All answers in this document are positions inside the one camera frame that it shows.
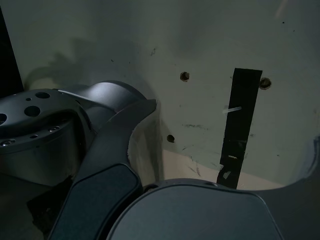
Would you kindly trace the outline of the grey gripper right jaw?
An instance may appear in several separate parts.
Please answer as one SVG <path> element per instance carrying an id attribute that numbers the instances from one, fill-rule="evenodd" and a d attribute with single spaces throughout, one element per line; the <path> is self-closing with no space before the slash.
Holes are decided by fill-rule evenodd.
<path id="1" fill-rule="evenodd" d="M 320 140 L 299 181 L 268 190 L 235 190 L 171 179 L 135 200 L 109 240 L 317 240 L 320 237 Z"/>

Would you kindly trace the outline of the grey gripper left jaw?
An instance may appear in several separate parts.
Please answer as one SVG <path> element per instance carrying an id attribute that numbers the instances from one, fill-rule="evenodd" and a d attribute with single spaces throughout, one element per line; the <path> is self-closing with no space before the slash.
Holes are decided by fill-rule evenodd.
<path id="1" fill-rule="evenodd" d="M 128 158 L 130 137 L 156 110 L 139 100 L 108 120 L 97 133 L 51 230 L 51 240 L 105 240 L 121 213 L 143 194 Z"/>

